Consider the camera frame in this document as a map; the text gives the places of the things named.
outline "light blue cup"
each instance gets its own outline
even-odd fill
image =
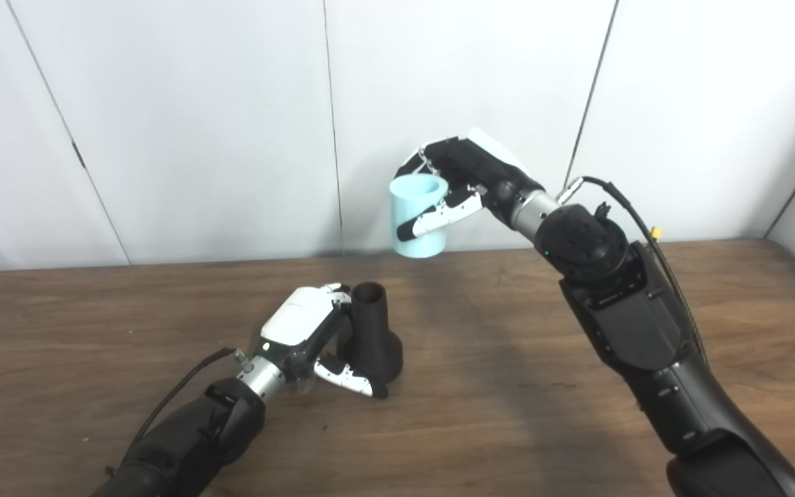
[[[445,230],[437,230],[410,242],[398,240],[398,226],[422,214],[447,195],[446,180],[433,174],[407,174],[391,180],[391,246],[404,257],[420,259],[444,251]]]

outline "black plastic part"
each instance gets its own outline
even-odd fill
[[[611,286],[567,279],[560,287],[597,355],[624,378],[665,449],[679,456],[676,465],[695,460],[695,468],[701,468],[710,465],[710,458],[731,457],[719,447],[732,437],[781,489],[778,495],[795,497],[795,468],[729,399],[707,368],[688,314],[653,255],[635,242],[619,276]],[[697,477],[681,472],[674,477],[687,492],[681,495],[760,495],[755,491],[695,494],[701,481],[695,483]],[[754,478],[749,485],[761,484],[755,471],[748,473]],[[715,481],[722,478],[716,472],[711,475]]]
[[[523,170],[493,157],[470,139],[450,138],[429,144],[425,157],[451,185],[479,182],[485,186],[487,191],[480,198],[483,207],[508,227],[511,227],[511,214],[521,194],[544,190]]]
[[[373,399],[384,400],[389,398],[389,388],[385,387],[384,384],[378,381],[370,381],[370,387],[373,388]]]
[[[158,497],[168,495],[170,484],[157,469],[146,465],[127,465],[108,479],[91,497]]]
[[[344,359],[358,374],[389,383],[404,367],[404,346],[389,330],[385,287],[367,281],[351,291],[353,334],[344,347]]]
[[[429,214],[437,210],[438,208],[432,205],[426,208],[425,211],[420,212],[419,216],[422,216],[422,214]],[[416,235],[415,233],[413,233],[413,227],[416,226],[416,220],[419,218],[419,216],[414,217],[412,220],[406,221],[405,223],[401,223],[400,226],[398,226],[397,228],[398,240],[400,240],[401,242],[410,242],[410,240],[416,239]]]
[[[707,474],[715,483],[723,482],[719,488],[726,493],[715,495],[795,497],[795,468],[732,402],[699,355],[689,355],[653,374],[625,379],[665,449],[680,456],[676,464],[694,468],[698,475]],[[745,452],[756,465],[747,460]],[[747,490],[728,492],[732,484],[726,479],[741,480],[742,474],[717,469],[723,463],[744,471],[750,479],[737,488]],[[769,488],[769,480],[771,487],[780,489],[778,493],[752,491],[751,485]]]
[[[610,286],[621,277],[627,238],[606,217],[594,217],[581,205],[565,205],[546,216],[533,246],[567,279]]]
[[[130,446],[92,497],[197,497],[262,431],[266,405],[237,378],[212,383]]]
[[[677,497],[787,497],[739,438],[722,437],[688,456],[668,462],[668,482]]]

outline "robot finger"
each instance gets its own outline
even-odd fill
[[[315,375],[337,387],[343,387],[363,396],[375,399],[385,399],[389,396],[389,390],[385,384],[365,378],[333,353],[323,353],[319,356],[315,361]]]

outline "robotic hand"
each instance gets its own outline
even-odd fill
[[[362,286],[382,289],[375,283]],[[235,462],[262,431],[266,407],[286,383],[309,380],[315,374],[351,391],[385,399],[388,390],[381,381],[366,378],[336,355],[323,352],[351,318],[348,290],[340,283],[319,289],[300,287],[263,325],[252,358],[239,350],[223,349],[202,361],[153,411],[119,468],[92,497],[200,495],[220,469]],[[381,311],[373,320],[387,327],[384,290],[379,300]],[[359,305],[369,308],[368,302]],[[215,381],[201,397],[146,432],[158,411],[195,372],[229,353],[241,368],[235,377]]]
[[[560,271],[562,293],[597,355],[624,378],[676,456],[667,469],[676,495],[795,497],[795,468],[717,382],[671,268],[612,183],[581,178],[551,197],[520,161],[476,129],[466,139],[420,148],[397,176],[411,173],[439,175],[449,189],[438,205],[401,224],[398,239],[486,207]],[[628,210],[649,245],[629,244],[605,203],[594,214],[565,205],[584,182],[601,186]]]

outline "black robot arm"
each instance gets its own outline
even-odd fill
[[[577,179],[556,197],[480,131],[420,148],[398,170],[447,179],[447,199],[403,232],[421,236],[449,214],[451,195],[473,192],[505,226],[533,242],[564,276],[562,293],[600,359],[627,382],[665,449],[681,497],[795,497],[795,468],[744,416],[707,365],[694,319],[649,230],[615,186]],[[603,204],[591,214],[566,202],[583,182],[626,208],[649,245],[628,243]]]

